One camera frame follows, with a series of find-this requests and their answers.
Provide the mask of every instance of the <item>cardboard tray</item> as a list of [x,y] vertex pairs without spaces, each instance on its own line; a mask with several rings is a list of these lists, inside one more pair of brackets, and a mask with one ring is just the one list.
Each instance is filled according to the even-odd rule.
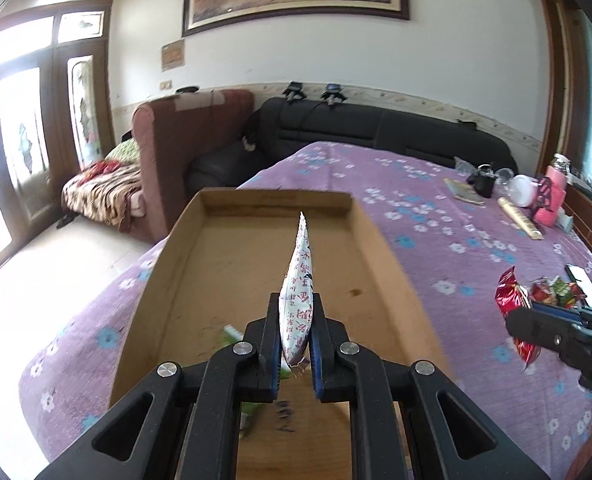
[[[326,316],[383,359],[429,359],[449,373],[411,282],[351,195],[209,189],[187,206],[154,267],[122,350],[112,405],[161,362],[208,360],[222,346],[224,325],[243,332],[265,316],[294,250],[299,211]],[[351,478],[346,412],[314,398],[310,374],[281,381],[279,400],[289,402],[288,420],[276,404],[257,412],[240,439],[238,478]]]

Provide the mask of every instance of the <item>pile of candy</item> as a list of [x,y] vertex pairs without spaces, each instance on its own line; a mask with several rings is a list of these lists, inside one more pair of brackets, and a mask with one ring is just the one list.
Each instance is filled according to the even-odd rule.
[[[532,301],[562,308],[575,308],[579,300],[585,295],[577,283],[567,283],[560,276],[553,280],[539,278],[532,282],[531,290],[518,283],[514,274],[514,267],[505,271],[498,280],[496,287],[496,304],[503,317],[522,306],[531,308]],[[527,368],[540,355],[540,347],[514,339],[516,351]]]

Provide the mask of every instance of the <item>white floor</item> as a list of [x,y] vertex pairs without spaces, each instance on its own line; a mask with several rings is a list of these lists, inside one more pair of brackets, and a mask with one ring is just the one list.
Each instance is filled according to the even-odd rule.
[[47,465],[18,400],[26,364],[150,246],[78,217],[54,226],[0,268],[0,465],[30,480]]

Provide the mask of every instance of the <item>black leather sofa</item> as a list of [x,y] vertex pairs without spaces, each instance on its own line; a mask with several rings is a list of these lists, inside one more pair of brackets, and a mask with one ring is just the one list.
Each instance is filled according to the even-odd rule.
[[196,158],[185,173],[191,198],[203,187],[235,187],[318,140],[357,144],[422,158],[448,168],[454,156],[474,166],[518,172],[509,147],[499,138],[476,129],[475,123],[451,123],[374,106],[282,98],[267,100],[247,121],[244,136],[256,145],[230,144]]

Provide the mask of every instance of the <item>metal bolt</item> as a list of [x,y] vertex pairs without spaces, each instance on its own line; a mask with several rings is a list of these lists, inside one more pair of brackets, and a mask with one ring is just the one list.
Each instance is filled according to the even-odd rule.
[[174,363],[163,363],[156,370],[161,377],[171,377],[178,371],[178,367]]
[[248,343],[247,341],[239,341],[238,343],[236,343],[234,345],[234,354],[247,355],[253,349],[254,349],[254,347],[252,346],[251,343]]
[[431,375],[436,371],[436,368],[429,361],[419,361],[416,363],[416,371],[421,375]]
[[344,343],[342,343],[342,345],[340,345],[341,354],[354,355],[358,354],[360,350],[361,348],[356,343],[353,343],[351,341],[345,341]]

